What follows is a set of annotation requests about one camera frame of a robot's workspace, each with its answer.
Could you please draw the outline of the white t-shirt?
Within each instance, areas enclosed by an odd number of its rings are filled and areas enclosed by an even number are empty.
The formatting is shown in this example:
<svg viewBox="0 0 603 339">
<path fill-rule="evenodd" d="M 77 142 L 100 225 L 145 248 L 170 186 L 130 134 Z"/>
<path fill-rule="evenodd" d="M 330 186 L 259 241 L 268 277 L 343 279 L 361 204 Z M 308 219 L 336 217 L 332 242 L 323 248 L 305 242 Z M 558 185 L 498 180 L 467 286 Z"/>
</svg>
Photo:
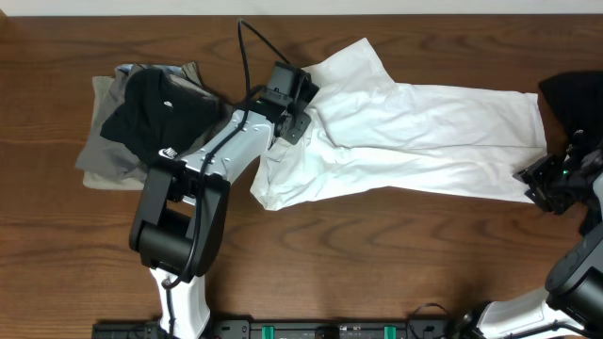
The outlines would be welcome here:
<svg viewBox="0 0 603 339">
<path fill-rule="evenodd" d="M 526 200 L 514 174 L 546 154 L 536 94 L 398 83 L 368 40 L 308 71 L 310 124 L 261 156 L 251 186 L 265 209 L 386 186 Z"/>
</svg>

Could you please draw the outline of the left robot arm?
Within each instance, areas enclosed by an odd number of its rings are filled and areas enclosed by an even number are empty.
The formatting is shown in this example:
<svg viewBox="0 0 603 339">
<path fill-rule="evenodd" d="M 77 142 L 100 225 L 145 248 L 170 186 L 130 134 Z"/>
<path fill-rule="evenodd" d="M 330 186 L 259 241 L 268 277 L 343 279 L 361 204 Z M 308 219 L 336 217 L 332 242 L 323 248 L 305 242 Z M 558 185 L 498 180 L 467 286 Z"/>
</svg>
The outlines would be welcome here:
<svg viewBox="0 0 603 339">
<path fill-rule="evenodd" d="M 133 338 L 200 338 L 210 320 L 204 276 L 220 249 L 232 184 L 277 140 L 295 145 L 318 93 L 311 74 L 281 61 L 269 82 L 250 90 L 230 121 L 197 151 L 160 154 L 151 167 L 129 245 L 150 269 L 163 315 L 134 325 Z"/>
</svg>

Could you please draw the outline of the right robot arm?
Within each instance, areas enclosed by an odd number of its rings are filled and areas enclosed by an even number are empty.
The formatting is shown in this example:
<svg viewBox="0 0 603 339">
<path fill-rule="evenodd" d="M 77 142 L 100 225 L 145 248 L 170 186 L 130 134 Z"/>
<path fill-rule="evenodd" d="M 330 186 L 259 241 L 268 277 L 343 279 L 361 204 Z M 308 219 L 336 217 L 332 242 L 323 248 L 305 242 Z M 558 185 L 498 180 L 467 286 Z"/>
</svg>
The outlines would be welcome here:
<svg viewBox="0 0 603 339">
<path fill-rule="evenodd" d="M 602 146 L 548 154 L 516 172 L 525 195 L 545 212 L 561 215 L 588 206 L 580 241 L 549 271 L 545 285 L 515 299 L 486 302 L 455 325 L 453 338 L 602 336 Z"/>
</svg>

